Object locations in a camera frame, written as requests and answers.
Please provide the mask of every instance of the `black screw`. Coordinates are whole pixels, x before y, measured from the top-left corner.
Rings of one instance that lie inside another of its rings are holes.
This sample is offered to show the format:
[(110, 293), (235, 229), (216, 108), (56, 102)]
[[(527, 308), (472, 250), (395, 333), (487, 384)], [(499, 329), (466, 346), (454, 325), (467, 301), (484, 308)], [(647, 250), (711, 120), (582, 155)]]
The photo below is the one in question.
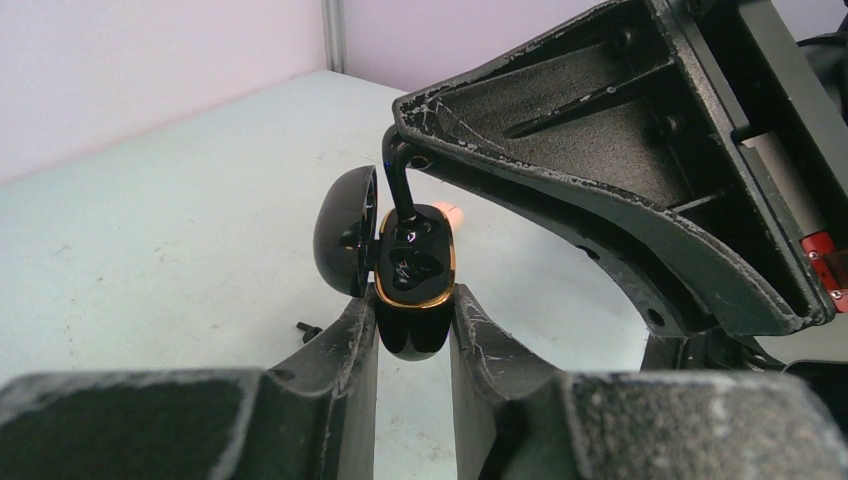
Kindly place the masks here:
[(312, 325), (303, 322), (297, 322), (297, 329), (304, 332), (303, 343), (312, 340), (313, 338), (317, 337), (319, 333), (324, 331), (324, 329), (321, 327), (313, 327)]

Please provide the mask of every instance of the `open case lid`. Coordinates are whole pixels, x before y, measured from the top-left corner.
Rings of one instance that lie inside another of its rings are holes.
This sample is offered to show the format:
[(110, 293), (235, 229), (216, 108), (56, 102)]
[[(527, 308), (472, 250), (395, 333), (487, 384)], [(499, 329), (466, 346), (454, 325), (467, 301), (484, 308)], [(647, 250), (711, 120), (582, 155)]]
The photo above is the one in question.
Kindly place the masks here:
[(315, 223), (313, 255), (327, 284), (345, 295), (365, 295), (376, 226), (376, 168), (359, 167), (333, 183)]

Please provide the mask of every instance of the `gold trim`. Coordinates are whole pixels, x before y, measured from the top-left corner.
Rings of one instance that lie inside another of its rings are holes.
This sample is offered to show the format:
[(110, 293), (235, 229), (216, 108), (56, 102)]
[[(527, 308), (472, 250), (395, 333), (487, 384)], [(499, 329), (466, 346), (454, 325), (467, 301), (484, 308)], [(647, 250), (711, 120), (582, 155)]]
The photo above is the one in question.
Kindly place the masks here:
[[(381, 240), (383, 239), (383, 234), (386, 231), (386, 223), (388, 223), (389, 216), (391, 216), (392, 212), (394, 212), (394, 209), (389, 210), (389, 213), (386, 214), (386, 216), (383, 218), (383, 223), (380, 225), (380, 239)], [(448, 217), (446, 217), (444, 212), (442, 212), (441, 210), (439, 210), (439, 213), (442, 214), (442, 218), (445, 220), (445, 223), (447, 224), (448, 228), (450, 228), (450, 222), (448, 221)], [(387, 305), (391, 305), (392, 307), (395, 307), (395, 308), (403, 308), (403, 309), (409, 309), (409, 310), (433, 308), (433, 307), (438, 307), (439, 305), (445, 303), (451, 297), (451, 295), (453, 295), (453, 287), (454, 287), (455, 280), (456, 280), (456, 252), (454, 251), (454, 248), (453, 248), (453, 231), (450, 232), (450, 238), (448, 239), (448, 247), (450, 248), (450, 252), (451, 252), (450, 279), (448, 280), (448, 288), (446, 288), (445, 291), (441, 295), (439, 295), (438, 297), (436, 297), (432, 300), (428, 300), (428, 301), (422, 302), (422, 303), (416, 303), (414, 305), (398, 303), (398, 302), (390, 299), (389, 297), (386, 296), (386, 293), (383, 291), (383, 285), (382, 285), (382, 282), (380, 282), (380, 274), (378, 273), (379, 272), (379, 265), (377, 265), (377, 263), (379, 262), (378, 261), (378, 262), (374, 262), (374, 283), (377, 285), (377, 296), (380, 298), (380, 300), (383, 303), (385, 303)]]

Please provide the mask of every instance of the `glossy black plastic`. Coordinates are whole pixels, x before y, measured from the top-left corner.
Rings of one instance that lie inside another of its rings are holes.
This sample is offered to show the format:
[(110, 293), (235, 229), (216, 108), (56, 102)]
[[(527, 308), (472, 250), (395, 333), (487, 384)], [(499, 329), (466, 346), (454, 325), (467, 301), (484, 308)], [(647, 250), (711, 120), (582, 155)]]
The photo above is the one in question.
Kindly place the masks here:
[[(416, 218), (415, 205), (412, 203), (412, 193), (409, 191), (409, 181), (406, 179), (406, 166), (416, 158), (416, 147), (405, 142), (397, 133), (397, 127), (392, 125), (383, 135), (383, 167), (389, 181), (389, 190), (395, 201), (395, 210), (401, 223), (411, 223)], [(426, 158), (419, 157), (425, 164)]]
[[(415, 212), (414, 224), (427, 225), (426, 229), (407, 230), (397, 210), (389, 212), (381, 227), (374, 266), (381, 298), (406, 308), (440, 303), (454, 285), (450, 224), (436, 207), (418, 204)], [(410, 232), (415, 234), (412, 241), (408, 241)]]
[(377, 172), (359, 167), (339, 177), (324, 198), (312, 251), (328, 285), (362, 297), (368, 283), (368, 250), (377, 226)]
[(395, 308), (376, 302), (380, 340), (392, 355), (410, 362), (435, 355), (448, 338), (453, 321), (453, 299), (433, 308)]

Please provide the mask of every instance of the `red component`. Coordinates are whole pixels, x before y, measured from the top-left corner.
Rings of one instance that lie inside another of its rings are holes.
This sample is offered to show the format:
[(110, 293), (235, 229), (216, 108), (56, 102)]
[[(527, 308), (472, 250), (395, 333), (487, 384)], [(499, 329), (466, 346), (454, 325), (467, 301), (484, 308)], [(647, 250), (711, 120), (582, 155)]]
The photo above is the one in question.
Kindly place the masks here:
[(848, 250), (839, 250), (824, 256), (824, 263), (836, 279), (839, 288), (848, 289)]
[(833, 245), (833, 240), (827, 232), (814, 233), (801, 240), (801, 247), (807, 253), (807, 258), (813, 264), (813, 269), (819, 274), (824, 288), (830, 293), (830, 298), (833, 304), (836, 305), (836, 311), (840, 313), (848, 312), (848, 288), (844, 288), (837, 281), (833, 271), (831, 271), (828, 262), (825, 261), (826, 256), (831, 256), (831, 259), (843, 257), (843, 252), (835, 252), (836, 246)]

